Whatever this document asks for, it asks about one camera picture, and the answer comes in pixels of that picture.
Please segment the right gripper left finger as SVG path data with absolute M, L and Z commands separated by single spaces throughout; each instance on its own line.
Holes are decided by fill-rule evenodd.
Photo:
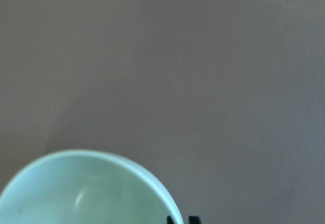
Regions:
M 174 224 L 174 220 L 170 215 L 167 216 L 167 224 Z

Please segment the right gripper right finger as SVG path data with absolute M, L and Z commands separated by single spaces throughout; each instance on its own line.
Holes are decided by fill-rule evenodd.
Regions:
M 188 224 L 201 224 L 201 219 L 199 216 L 189 216 Z

